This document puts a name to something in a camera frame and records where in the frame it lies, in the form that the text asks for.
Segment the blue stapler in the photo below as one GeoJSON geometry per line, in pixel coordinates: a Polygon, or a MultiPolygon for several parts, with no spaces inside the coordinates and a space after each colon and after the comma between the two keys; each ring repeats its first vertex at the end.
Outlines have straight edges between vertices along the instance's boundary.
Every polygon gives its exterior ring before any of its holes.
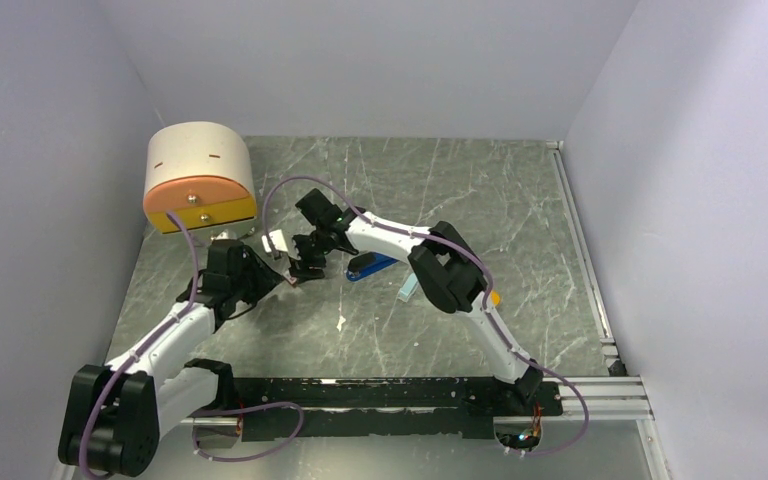
{"type": "Polygon", "coordinates": [[[395,258],[376,252],[367,252],[349,261],[345,276],[350,282],[357,282],[396,263],[398,260],[395,258]]]}

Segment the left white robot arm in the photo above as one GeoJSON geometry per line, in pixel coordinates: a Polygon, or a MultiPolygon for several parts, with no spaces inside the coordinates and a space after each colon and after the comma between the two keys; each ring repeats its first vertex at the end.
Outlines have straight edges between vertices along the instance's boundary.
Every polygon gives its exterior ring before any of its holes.
{"type": "Polygon", "coordinates": [[[255,307],[283,282],[248,245],[219,239],[207,250],[167,315],[126,352],[87,364],[72,378],[57,456],[94,479],[137,477],[161,439],[181,420],[206,410],[221,416],[238,398],[229,364],[192,352],[255,307]]]}

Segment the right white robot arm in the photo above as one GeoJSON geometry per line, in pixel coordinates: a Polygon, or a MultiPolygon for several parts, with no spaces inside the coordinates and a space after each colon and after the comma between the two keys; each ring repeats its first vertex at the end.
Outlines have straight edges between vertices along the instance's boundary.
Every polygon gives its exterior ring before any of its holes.
{"type": "Polygon", "coordinates": [[[500,388],[502,406],[522,414],[536,403],[544,374],[504,324],[489,274],[451,224],[408,226],[364,210],[342,210],[318,189],[296,207],[313,230],[292,238],[292,278],[299,283],[323,278],[326,257],[335,250],[351,255],[346,277],[352,282],[397,262],[408,265],[426,299],[464,321],[500,388]]]}

